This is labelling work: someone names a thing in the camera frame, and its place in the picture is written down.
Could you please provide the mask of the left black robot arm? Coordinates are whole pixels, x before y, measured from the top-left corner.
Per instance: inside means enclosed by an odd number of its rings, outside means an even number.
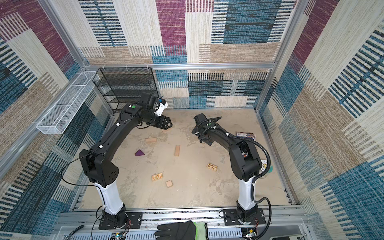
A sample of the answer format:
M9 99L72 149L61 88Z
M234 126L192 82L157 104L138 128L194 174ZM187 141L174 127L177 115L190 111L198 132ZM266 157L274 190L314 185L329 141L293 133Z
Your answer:
M114 155L128 134L140 123L162 130L171 128L171 119L162 115L167 107L164 99L155 104L141 102L125 105L105 136L89 150L82 150L79 154L84 173L98 189L102 200L102 220L112 229L121 229L128 220L126 206L118 192L119 168L112 163Z

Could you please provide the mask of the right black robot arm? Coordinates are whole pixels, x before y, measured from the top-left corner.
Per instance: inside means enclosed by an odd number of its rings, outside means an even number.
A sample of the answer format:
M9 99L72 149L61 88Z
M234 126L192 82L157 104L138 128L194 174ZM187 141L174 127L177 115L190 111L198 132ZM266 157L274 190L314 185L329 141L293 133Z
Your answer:
M200 143L210 146L216 142L228 151L232 171L239 180L239 221L242 224L250 223L258 212L255 183L269 171L271 158L260 143L251 138L235 136L222 128L218 124L220 119L221 117L208 119L204 114L196 115L196 126L192 133L198 137Z

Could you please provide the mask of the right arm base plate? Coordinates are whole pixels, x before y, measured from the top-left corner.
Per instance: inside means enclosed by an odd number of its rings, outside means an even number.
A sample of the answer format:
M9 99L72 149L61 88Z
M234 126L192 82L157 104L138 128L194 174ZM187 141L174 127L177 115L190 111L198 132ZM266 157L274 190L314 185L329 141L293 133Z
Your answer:
M247 221L241 221L237 209L223 209L223 218L225 226L235 225L265 225L267 223L263 209L258 208L257 213Z

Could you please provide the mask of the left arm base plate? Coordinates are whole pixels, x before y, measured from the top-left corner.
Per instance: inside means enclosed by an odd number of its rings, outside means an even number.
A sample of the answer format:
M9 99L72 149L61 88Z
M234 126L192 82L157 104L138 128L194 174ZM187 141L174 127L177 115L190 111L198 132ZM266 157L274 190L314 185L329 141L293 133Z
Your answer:
M99 223L99 230L139 229L142 223L143 212L126 212L125 216L112 216L103 213Z

